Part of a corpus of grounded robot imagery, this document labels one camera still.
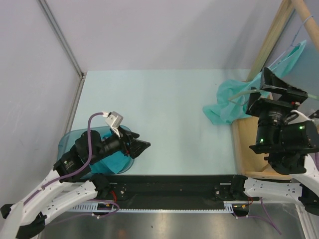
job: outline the turquoise towel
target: turquoise towel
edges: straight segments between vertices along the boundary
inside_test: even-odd
[[[279,63],[270,67],[270,69],[279,78],[287,75],[303,52],[306,42],[307,41],[304,40],[299,43],[289,54],[283,57]],[[251,82],[242,82],[238,80],[225,81],[218,88],[217,104],[204,106],[203,112],[213,124],[231,124],[236,119],[250,117],[249,115],[245,114],[247,104],[240,106],[248,102],[249,94],[240,96],[233,100],[240,105],[234,104],[228,99],[239,92],[250,90],[251,87],[259,89],[260,80],[261,72]]]

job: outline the wooden rod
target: wooden rod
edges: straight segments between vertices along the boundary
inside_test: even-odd
[[[276,16],[267,32],[266,38],[263,42],[263,45],[258,53],[258,56],[250,70],[250,73],[246,81],[252,81],[263,68],[268,56],[270,55],[276,42],[278,41],[293,10],[294,6],[291,0],[283,0],[281,2]]]
[[[301,21],[304,22],[307,17],[311,16],[311,13],[303,0],[291,0],[291,2],[300,16]],[[319,26],[313,17],[309,18],[305,22],[305,28],[311,41],[314,43],[317,51],[319,52]]]

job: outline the light blue table surface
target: light blue table surface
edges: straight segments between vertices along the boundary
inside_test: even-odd
[[[152,145],[135,159],[131,175],[235,174],[231,126],[213,125],[202,112],[218,86],[248,70],[89,71],[72,130],[89,116],[116,111],[122,124]],[[92,127],[106,125],[96,117]]]

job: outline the white wall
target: white wall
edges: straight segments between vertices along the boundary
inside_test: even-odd
[[[0,6],[2,206],[24,197],[52,167],[79,78],[35,0]]]
[[[281,0],[48,0],[81,68],[250,69]]]
[[[312,15],[314,16],[315,21],[319,24],[318,0],[306,0],[305,2]],[[268,62],[273,62],[277,57],[281,55],[283,51],[286,50],[301,24],[302,21],[300,17],[297,13],[295,13],[285,31],[283,32]],[[319,52],[316,50],[315,46],[311,42],[306,29],[302,27],[295,40],[295,44],[305,39],[307,40],[307,45],[304,49],[304,52],[300,56],[300,59],[298,60],[290,74],[283,79],[290,84],[300,87],[313,95],[319,95]],[[312,99],[307,99],[301,105],[300,109],[305,113],[310,113],[311,110],[319,109],[319,102]]]

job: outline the wooden frame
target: wooden frame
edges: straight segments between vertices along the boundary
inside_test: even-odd
[[[282,1],[246,81],[252,81],[254,77],[261,71],[276,42],[278,41],[285,25],[287,24],[294,8],[300,15],[302,21],[311,15],[303,0]],[[319,51],[319,27],[313,17],[307,20],[305,23],[305,28],[312,42]],[[277,180],[291,179],[290,176],[276,173],[264,160],[265,155],[255,154],[248,147],[255,144],[257,122],[258,118],[250,117],[246,119],[238,119],[232,124],[238,173],[253,178]]]

